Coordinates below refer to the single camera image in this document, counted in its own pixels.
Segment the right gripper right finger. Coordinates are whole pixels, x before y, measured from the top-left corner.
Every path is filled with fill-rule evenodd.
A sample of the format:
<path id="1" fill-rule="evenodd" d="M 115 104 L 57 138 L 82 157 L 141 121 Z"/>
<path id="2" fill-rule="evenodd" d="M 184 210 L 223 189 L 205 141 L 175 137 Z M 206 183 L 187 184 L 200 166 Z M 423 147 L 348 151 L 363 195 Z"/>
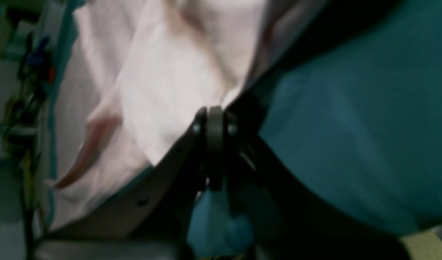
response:
<path id="1" fill-rule="evenodd" d="M 298 181 L 257 134 L 224 114 L 229 194 L 253 232 L 246 260 L 409 260 L 395 235 L 331 206 Z"/>

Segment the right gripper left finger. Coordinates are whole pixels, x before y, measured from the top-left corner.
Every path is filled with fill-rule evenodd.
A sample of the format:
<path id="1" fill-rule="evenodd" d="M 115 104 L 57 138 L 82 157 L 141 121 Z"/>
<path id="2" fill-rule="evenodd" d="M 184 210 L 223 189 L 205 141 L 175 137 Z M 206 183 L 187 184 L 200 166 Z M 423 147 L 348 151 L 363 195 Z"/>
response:
<path id="1" fill-rule="evenodd" d="M 91 214 L 46 235 L 38 260 L 194 260 L 186 243 L 196 196 L 223 152 L 221 107 L 201 108 L 186 132 L 141 181 Z"/>

